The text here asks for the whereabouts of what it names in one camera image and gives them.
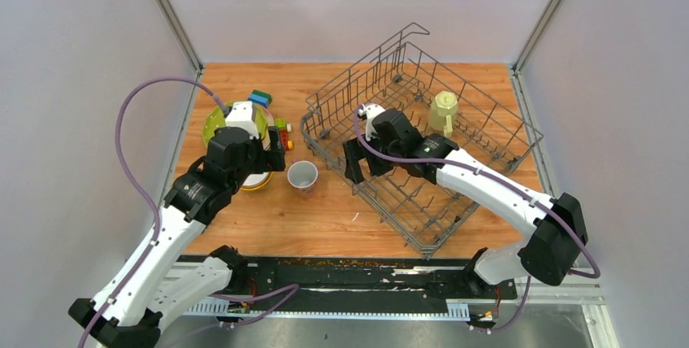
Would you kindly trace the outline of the pale yellow mug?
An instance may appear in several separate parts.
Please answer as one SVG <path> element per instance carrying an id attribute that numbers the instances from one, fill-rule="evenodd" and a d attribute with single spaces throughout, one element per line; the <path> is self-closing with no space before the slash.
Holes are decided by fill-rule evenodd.
<path id="1" fill-rule="evenodd" d="M 431 100 L 427 124 L 433 131 L 450 138 L 457 112 L 457 95 L 450 91 L 441 91 Z"/>

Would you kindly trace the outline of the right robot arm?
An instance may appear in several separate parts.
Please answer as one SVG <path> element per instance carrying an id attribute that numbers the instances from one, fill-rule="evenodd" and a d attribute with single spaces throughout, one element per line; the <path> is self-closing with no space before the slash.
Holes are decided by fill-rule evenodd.
<path id="1" fill-rule="evenodd" d="M 517 230 L 521 239 L 497 249 L 478 251 L 463 276 L 467 292 L 484 297 L 496 285 L 516 277 L 532 276 L 559 286 L 574 269 L 580 255 L 588 256 L 587 228 L 580 201 L 563 193 L 554 198 L 530 189 L 480 163 L 442 134 L 422 135 L 396 108 L 378 104 L 358 106 L 353 114 L 355 137 L 344 142 L 345 176 L 360 184 L 360 160 L 372 176 L 395 167 L 410 176 L 466 196 Z"/>

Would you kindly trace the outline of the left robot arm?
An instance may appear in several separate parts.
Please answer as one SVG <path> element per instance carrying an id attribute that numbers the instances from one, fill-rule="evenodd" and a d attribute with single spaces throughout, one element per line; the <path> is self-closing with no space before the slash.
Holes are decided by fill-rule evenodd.
<path id="1" fill-rule="evenodd" d="M 276 126 L 264 147 L 241 127 L 218 128 L 206 154 L 179 176 L 154 214 L 154 224 L 118 274 L 92 298 L 78 298 L 68 314 L 105 347 L 153 347 L 190 307 L 225 289 L 249 283 L 246 260 L 230 246 L 210 252 L 201 266 L 177 281 L 161 283 L 188 244 L 228 206 L 247 178 L 285 169 L 285 148 Z"/>

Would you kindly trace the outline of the grey wire dish rack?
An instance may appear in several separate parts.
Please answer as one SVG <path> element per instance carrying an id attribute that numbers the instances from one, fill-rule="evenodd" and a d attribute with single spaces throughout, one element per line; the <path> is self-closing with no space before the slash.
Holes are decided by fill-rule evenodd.
<path id="1" fill-rule="evenodd" d="M 341 178 L 349 175 L 347 142 L 365 132 L 354 122 L 361 105 L 376 104 L 404 116 L 403 130 L 383 145 L 386 154 L 401 153 L 424 137 L 431 139 L 421 155 L 442 151 L 442 131 L 430 123 L 432 103 L 442 94 L 458 102 L 450 139 L 480 163 L 508 176 L 540 145 L 543 134 L 525 119 L 514 100 L 481 89 L 416 44 L 427 35 L 420 24 L 407 24 L 328 81 L 306 99 L 300 130 L 306 146 Z M 361 147 L 360 182 L 351 185 L 414 252 L 433 256 L 479 210 L 467 196 L 432 185 Z"/>

